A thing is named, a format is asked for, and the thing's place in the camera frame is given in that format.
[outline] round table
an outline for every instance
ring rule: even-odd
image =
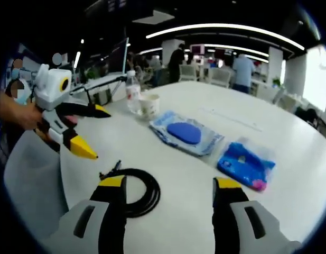
[[[310,235],[326,209],[326,139],[320,133],[275,105],[214,85],[185,81],[147,93],[159,94],[162,112],[174,110],[223,134],[223,146],[248,137],[274,150],[276,167],[266,190],[243,190],[280,221],[281,232],[289,240],[303,242]],[[162,191],[151,213],[128,219],[124,253],[214,253],[212,179],[226,176],[199,158],[165,145],[147,123],[128,112],[125,100],[108,105],[107,110],[112,117],[81,119],[76,129],[98,153],[97,160],[61,149],[68,207],[89,199],[99,183],[98,173],[110,171],[120,159],[122,168],[151,173]],[[142,183],[129,179],[129,202],[144,191]]]

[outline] plastic water bottle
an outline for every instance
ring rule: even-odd
[[[127,72],[127,81],[125,85],[127,107],[132,113],[137,113],[139,105],[139,97],[141,96],[141,85],[136,78],[136,71]]]

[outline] person in blue shirt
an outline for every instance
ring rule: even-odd
[[[240,54],[233,63],[233,70],[236,72],[236,80],[232,89],[249,94],[252,73],[255,72],[252,60],[244,54]]]

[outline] blue sponge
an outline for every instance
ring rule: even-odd
[[[198,144],[201,140],[199,128],[189,123],[171,123],[167,132],[186,144]]]

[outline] paper cup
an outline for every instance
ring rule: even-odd
[[[159,95],[142,95],[139,99],[142,117],[148,120],[154,119],[159,114]]]

